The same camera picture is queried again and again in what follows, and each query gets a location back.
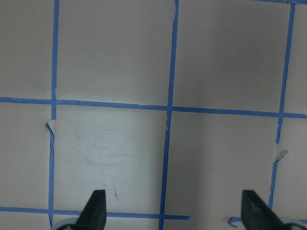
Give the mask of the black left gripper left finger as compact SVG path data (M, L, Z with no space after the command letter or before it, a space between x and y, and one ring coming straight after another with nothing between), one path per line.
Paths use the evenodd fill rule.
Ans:
M106 225L105 190L94 190L76 221L77 230L103 230Z

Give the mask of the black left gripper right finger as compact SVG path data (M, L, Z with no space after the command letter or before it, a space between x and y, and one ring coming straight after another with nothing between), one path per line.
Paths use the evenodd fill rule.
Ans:
M241 220L247 230L278 230L284 225L254 190L242 191Z

